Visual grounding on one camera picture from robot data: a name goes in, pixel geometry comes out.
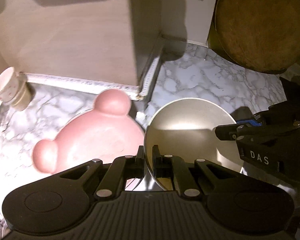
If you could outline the pink bear-shaped plate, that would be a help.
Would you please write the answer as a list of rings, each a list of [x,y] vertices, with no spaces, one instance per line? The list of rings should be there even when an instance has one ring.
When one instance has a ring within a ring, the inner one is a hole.
[[[55,174],[93,159],[105,164],[117,157],[136,155],[144,132],[129,116],[132,102],[120,90],[99,94],[91,110],[68,122],[55,139],[36,143],[32,159],[39,172]]]

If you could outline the round wooden cutting board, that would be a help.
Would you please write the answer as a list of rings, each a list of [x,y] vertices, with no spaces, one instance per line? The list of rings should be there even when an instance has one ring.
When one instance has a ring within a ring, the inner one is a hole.
[[[280,74],[300,59],[300,0],[217,0],[215,29],[244,68]]]

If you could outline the cream round bowl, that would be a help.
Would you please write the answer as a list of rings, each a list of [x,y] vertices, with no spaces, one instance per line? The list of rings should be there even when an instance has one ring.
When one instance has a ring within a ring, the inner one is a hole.
[[[208,100],[183,98],[162,106],[151,118],[144,137],[144,151],[149,171],[153,170],[152,147],[162,155],[176,155],[187,163],[206,159],[240,172],[240,159],[234,141],[221,141],[215,135],[219,125],[235,124],[222,107]]]

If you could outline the white floral ceramic bowl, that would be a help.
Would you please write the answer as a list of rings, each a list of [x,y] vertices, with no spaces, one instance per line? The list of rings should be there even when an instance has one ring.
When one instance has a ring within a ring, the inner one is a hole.
[[[8,67],[0,74],[0,101],[9,102],[17,94],[19,79],[14,67]]]

